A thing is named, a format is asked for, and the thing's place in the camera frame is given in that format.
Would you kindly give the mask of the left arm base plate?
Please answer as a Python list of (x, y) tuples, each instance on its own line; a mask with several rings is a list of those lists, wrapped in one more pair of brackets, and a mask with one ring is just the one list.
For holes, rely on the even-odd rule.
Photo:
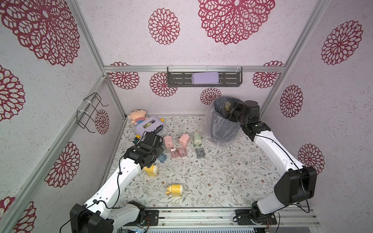
[(138, 223), (141, 225), (157, 226), (159, 222), (159, 210), (145, 209), (140, 210)]

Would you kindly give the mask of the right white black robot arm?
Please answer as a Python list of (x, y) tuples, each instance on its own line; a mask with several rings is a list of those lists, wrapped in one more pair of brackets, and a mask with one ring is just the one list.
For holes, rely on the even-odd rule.
[(257, 102), (227, 101), (224, 109), (226, 119), (239, 123), (243, 132), (267, 154), (281, 175), (273, 193), (252, 204), (249, 217), (253, 222), (259, 224), (278, 210), (314, 197), (317, 171), (298, 161), (281, 145), (270, 127), (261, 120)]

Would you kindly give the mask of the pink pencil sharpener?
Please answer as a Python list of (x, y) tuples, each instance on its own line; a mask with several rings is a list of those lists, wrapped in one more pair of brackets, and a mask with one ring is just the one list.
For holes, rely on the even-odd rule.
[(183, 134), (179, 138), (179, 144), (183, 147), (187, 147), (190, 144), (190, 136), (188, 134)]
[(164, 137), (164, 143), (167, 149), (173, 148), (173, 139), (171, 136), (165, 136)]

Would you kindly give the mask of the yellow clear shavings tray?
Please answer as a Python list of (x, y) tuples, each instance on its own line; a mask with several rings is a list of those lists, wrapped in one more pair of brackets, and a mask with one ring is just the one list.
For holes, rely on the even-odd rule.
[(234, 108), (234, 105), (232, 104), (231, 101), (226, 101), (223, 108), (224, 108), (226, 114), (228, 115), (232, 111), (232, 109)]

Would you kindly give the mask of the yellow pencil sharpener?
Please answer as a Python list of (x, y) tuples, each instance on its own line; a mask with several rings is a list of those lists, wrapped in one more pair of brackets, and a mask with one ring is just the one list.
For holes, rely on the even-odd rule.
[(172, 184), (167, 188), (166, 194), (172, 197), (182, 197), (184, 187), (182, 184)]
[(146, 172), (146, 174), (150, 177), (156, 177), (158, 174), (158, 166), (157, 165), (151, 165), (149, 168), (144, 167), (143, 170)]

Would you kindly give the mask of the pink clear shavings tray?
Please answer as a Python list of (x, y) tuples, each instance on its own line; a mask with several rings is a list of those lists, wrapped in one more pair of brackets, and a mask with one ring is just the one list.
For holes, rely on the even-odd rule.
[(180, 154), (179, 154), (179, 151), (178, 151), (177, 148), (171, 148), (170, 153), (171, 153), (172, 159), (176, 159), (176, 158), (180, 157)]
[(184, 158), (184, 157), (188, 156), (188, 152), (187, 152), (186, 147), (180, 147), (180, 148), (177, 149), (177, 151), (178, 151), (178, 154), (181, 158)]

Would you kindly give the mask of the blue clear shavings tray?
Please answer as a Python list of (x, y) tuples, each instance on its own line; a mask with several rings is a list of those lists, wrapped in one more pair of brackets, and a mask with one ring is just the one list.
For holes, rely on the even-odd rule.
[(162, 153), (159, 155), (159, 157), (157, 158), (157, 160), (160, 162), (160, 163), (165, 163), (166, 160), (167, 160), (167, 155), (165, 153)]

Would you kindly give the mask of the green pencil sharpener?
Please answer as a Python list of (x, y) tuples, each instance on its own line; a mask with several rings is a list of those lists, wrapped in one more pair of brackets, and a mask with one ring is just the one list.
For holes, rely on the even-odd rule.
[(194, 147), (200, 147), (203, 144), (202, 136), (199, 133), (193, 135), (193, 145)]

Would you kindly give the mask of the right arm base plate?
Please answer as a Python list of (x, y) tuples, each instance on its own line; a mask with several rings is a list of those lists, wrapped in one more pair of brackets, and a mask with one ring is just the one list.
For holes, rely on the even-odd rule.
[(236, 209), (233, 222), (238, 225), (276, 225), (277, 220), (274, 213), (261, 214), (255, 209)]

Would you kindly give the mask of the grey sharpener shavings tray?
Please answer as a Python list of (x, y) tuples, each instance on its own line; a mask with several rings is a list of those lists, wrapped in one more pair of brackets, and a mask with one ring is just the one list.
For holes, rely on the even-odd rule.
[(203, 148), (197, 148), (195, 150), (197, 159), (205, 158), (206, 153)]

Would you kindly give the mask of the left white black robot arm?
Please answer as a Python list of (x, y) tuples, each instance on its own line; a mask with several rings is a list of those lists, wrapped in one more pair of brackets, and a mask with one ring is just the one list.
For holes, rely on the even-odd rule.
[(118, 168), (103, 186), (83, 205), (70, 211), (68, 223), (73, 233), (115, 233), (129, 223), (141, 224), (145, 206), (131, 201), (118, 207), (119, 198), (129, 183), (143, 170), (150, 168), (166, 149), (164, 138), (145, 132), (119, 159)]

